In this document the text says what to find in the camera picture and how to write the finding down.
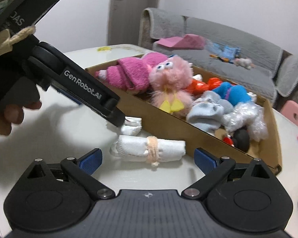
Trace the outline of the person left hand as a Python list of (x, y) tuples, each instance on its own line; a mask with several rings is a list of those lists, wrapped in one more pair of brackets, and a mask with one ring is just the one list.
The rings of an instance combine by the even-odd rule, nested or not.
[(0, 135), (9, 136), (12, 131), (12, 125), (20, 125), (24, 119), (24, 110), (39, 110), (42, 106), (41, 101), (37, 101), (26, 106), (15, 104), (7, 105), (0, 113)]

